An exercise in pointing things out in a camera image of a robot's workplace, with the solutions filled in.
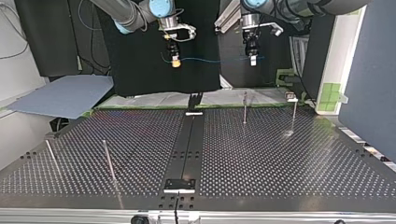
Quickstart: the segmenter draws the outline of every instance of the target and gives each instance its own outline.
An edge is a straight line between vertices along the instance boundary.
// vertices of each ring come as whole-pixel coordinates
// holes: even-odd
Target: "blue cable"
[[[161,53],[161,57],[163,58],[163,61],[166,63],[172,63],[170,61],[167,61],[164,57],[163,54]],[[265,59],[264,56],[257,57],[257,60],[263,60]],[[235,61],[244,61],[244,60],[250,60],[249,57],[246,58],[233,58],[233,59],[226,59],[226,60],[207,60],[207,59],[201,59],[201,58],[182,58],[180,59],[181,62],[183,61],[198,61],[198,62],[203,62],[203,63],[231,63]]]

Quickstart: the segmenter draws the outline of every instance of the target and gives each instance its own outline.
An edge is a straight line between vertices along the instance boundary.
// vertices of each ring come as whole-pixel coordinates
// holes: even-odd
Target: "vertical metal pin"
[[[49,149],[50,156],[52,157],[53,160],[56,160],[55,154],[53,154],[52,147],[50,145],[50,141],[46,140],[46,144],[47,144],[47,148]]]
[[[113,162],[111,162],[110,152],[108,151],[107,148],[107,141],[103,140],[102,142],[103,142],[103,147],[105,148],[105,153],[107,156],[107,162],[108,162],[108,167],[110,168],[111,176],[113,177],[114,180],[117,180],[116,174],[114,173],[114,169],[113,169]]]
[[[297,104],[298,104],[298,101],[296,101],[296,102],[294,103],[293,120],[295,120],[295,118],[296,118]]]
[[[244,95],[244,124],[248,123],[248,93]]]

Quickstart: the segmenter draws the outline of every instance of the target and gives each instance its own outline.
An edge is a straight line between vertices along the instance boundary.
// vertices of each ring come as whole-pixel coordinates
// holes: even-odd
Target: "white panel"
[[[0,112],[0,170],[43,142],[51,117]]]
[[[340,93],[344,94],[350,68],[355,56],[356,46],[361,33],[361,24],[366,7],[360,9],[358,14],[337,16],[323,78],[320,83],[318,102],[325,83],[340,83]],[[320,115],[338,115],[340,104],[334,112],[317,111]]]
[[[0,0],[15,8],[13,0]],[[14,25],[21,29],[15,16],[4,9],[12,19]],[[16,33],[3,13],[0,12],[0,58],[22,51],[26,42]],[[17,95],[45,85],[44,78],[40,77],[32,52],[28,49],[21,56],[0,60],[0,103]]]

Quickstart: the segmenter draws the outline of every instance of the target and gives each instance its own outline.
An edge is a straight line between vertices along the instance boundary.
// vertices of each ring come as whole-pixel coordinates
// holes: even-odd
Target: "black curtain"
[[[176,0],[177,8],[184,8],[182,22],[197,28],[195,40],[181,43],[181,58],[197,57],[219,59],[219,43],[214,22],[219,14],[219,0]],[[152,23],[143,33],[122,35],[114,21],[98,9],[106,46],[115,81],[116,94],[133,96],[163,91],[185,93],[215,91],[219,89],[218,63],[185,61],[173,68],[166,42],[158,23]]]

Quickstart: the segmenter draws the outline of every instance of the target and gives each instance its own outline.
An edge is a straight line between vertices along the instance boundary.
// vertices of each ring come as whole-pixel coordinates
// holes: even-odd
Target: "perforated metal table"
[[[50,141],[56,160],[43,145],[1,171],[0,207],[396,214],[396,174],[309,108],[184,112],[96,111]],[[180,178],[195,193],[163,193]]]

